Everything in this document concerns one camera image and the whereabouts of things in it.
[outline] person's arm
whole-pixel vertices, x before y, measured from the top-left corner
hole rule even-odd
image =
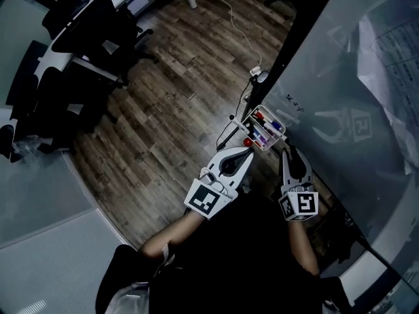
[[[289,244],[297,262],[312,275],[319,275],[319,266],[302,221],[288,222]]]
[[[148,239],[140,251],[151,258],[158,258],[163,255],[163,248],[166,244],[179,245],[186,240],[206,220],[196,211],[189,211],[165,229],[159,231],[152,238]]]

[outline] black cable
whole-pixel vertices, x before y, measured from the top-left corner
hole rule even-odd
[[[249,81],[247,82],[247,85],[246,85],[246,87],[244,88],[244,90],[243,90],[242,94],[240,94],[240,97],[238,98],[238,104],[237,104],[237,108],[236,108],[236,115],[235,115],[235,116],[237,116],[238,107],[240,106],[240,103],[242,102],[242,96],[243,96],[244,92],[247,90],[247,88],[249,87],[249,84],[250,84],[250,79],[249,79]]]
[[[238,107],[240,106],[240,102],[242,102],[242,96],[244,94],[244,92],[247,90],[247,88],[249,87],[250,84],[250,79],[247,82],[246,87],[244,88],[242,94],[240,94],[240,97],[238,99],[238,104],[237,104],[237,108],[236,108],[236,116],[237,116],[237,112],[238,112]],[[218,141],[220,140],[221,136],[224,134],[224,131],[228,128],[228,126],[230,125],[231,121],[225,126],[225,128],[223,129],[223,131],[221,132],[221,134],[219,135],[219,137],[217,138],[217,141],[215,142],[215,147],[218,150]]]

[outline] wooden floor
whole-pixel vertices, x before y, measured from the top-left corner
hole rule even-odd
[[[226,0],[236,27],[270,69],[295,16],[282,2]],[[249,70],[259,55],[232,28],[220,0],[174,0],[141,18],[154,35],[147,50],[159,63],[141,60],[129,87],[115,90],[93,134],[77,137],[74,163],[115,226],[135,246],[181,216],[183,200],[200,169],[216,153],[215,142],[234,114]],[[243,135],[229,143],[241,145]],[[253,182],[269,193],[278,182],[278,159],[258,152]]]

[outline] white wall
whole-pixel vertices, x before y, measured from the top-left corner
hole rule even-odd
[[[0,3],[0,107],[5,107],[14,75],[31,41],[51,43],[42,26],[46,13],[42,6],[26,0]]]

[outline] white cable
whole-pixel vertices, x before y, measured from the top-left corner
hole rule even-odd
[[[243,102],[243,99],[244,99],[244,97],[246,96],[246,95],[248,95],[249,93],[251,92],[251,90],[250,91],[247,91],[241,98],[240,98],[240,102],[241,103],[243,103],[243,105],[247,105],[247,103],[246,102]]]
[[[250,45],[250,42],[249,42],[249,40],[247,39],[246,34],[245,34],[243,31],[241,31],[240,29],[237,29],[237,28],[236,28],[236,26],[235,26],[235,25],[234,25],[234,23],[233,23],[233,7],[231,7],[231,5],[230,5],[228,2],[226,2],[225,0],[221,0],[221,1],[222,1],[223,3],[225,3],[227,6],[229,6],[229,7],[230,7],[230,21],[231,21],[231,25],[233,26],[233,28],[234,28],[236,31],[238,31],[239,33],[243,34],[244,38],[246,39],[246,42],[247,42],[247,43],[248,43],[248,45],[249,45],[250,51],[256,52],[256,53],[259,55],[259,66],[261,66],[261,64],[262,64],[262,55],[261,55],[261,53],[260,53],[259,51],[256,51],[256,50],[252,49],[252,47],[251,47],[251,45]]]

